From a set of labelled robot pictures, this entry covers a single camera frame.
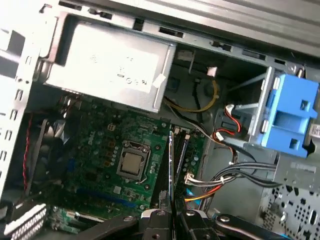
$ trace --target mounting hole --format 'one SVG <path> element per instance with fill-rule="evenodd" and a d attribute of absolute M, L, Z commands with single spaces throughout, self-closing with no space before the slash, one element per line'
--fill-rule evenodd
<path fill-rule="evenodd" d="M 205 234 L 205 235 L 203 235 L 203 239 L 205 239 L 205 240 L 209 240 L 209 239 L 210 239 L 210 235 L 209 235 L 209 234 Z"/>

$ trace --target label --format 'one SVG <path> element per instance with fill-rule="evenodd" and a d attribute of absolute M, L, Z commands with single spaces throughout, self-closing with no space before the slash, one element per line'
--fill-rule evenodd
<path fill-rule="evenodd" d="M 166 76 L 160 73 L 159 76 L 156 77 L 152 85 L 158 89 L 160 88 L 164 80 L 166 80 Z"/>
<path fill-rule="evenodd" d="M 320 138 L 320 125 L 311 124 L 309 135 L 315 138 Z"/>
<path fill-rule="evenodd" d="M 86 62 L 91 73 L 98 74 L 101 82 L 104 82 L 103 85 L 107 85 L 109 90 L 126 88 L 149 93 L 155 78 L 158 56 L 122 47 L 88 52 Z"/>

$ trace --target white label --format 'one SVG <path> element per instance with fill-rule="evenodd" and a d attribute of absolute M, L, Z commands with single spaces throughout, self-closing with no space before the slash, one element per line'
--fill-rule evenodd
<path fill-rule="evenodd" d="M 208 67 L 208 72 L 206 73 L 208 76 L 211 76 L 211 77 L 215 77 L 216 74 L 217 74 L 217 67 L 216 66 L 211 66 L 211 67 Z"/>
<path fill-rule="evenodd" d="M 311 124 L 309 135 L 312 137 L 320 138 L 320 125 Z"/>
<path fill-rule="evenodd" d="M 152 85 L 158 89 L 160 88 L 164 80 L 166 80 L 166 76 L 160 73 L 159 76 L 154 80 Z"/>
<path fill-rule="evenodd" d="M 217 132 L 215 133 L 215 135 L 216 135 L 216 137 L 219 139 L 219 141 L 225 140 L 224 137 L 221 135 L 220 132 L 217 131 Z"/>

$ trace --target cable tie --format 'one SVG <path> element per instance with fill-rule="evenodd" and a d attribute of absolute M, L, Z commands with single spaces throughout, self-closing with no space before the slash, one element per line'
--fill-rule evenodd
<path fill-rule="evenodd" d="M 225 179 L 223 176 L 220 177 L 220 181 L 222 182 L 222 185 L 225 185 Z"/>

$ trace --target red wire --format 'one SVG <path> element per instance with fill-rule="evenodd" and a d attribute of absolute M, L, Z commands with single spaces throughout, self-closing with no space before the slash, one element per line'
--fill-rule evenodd
<path fill-rule="evenodd" d="M 230 130 L 224 129 L 224 128 L 219 128 L 217 130 L 217 132 L 225 132 L 225 133 L 230 134 L 230 135 L 235 135 L 235 133 L 233 131 L 230 131 Z"/>
<path fill-rule="evenodd" d="M 30 114 L 30 119 L 29 119 L 29 123 L 28 123 L 28 128 L 26 130 L 26 145 L 25 145 L 25 150 L 24 150 L 24 155 L 23 155 L 23 171 L 22 171 L 22 175 L 23 175 L 23 185 L 24 185 L 24 191 L 27 190 L 28 187 L 28 181 L 27 181 L 27 157 L 28 157 L 28 152 L 29 152 L 29 146 L 30 146 L 30 128 L 32 125 L 32 118 L 33 118 L 33 114 Z"/>
<path fill-rule="evenodd" d="M 237 132 L 240 133 L 242 127 L 241 124 L 231 114 L 229 114 L 229 112 L 227 112 L 226 108 L 224 108 L 224 114 L 236 123 L 236 125 L 238 126 Z"/>

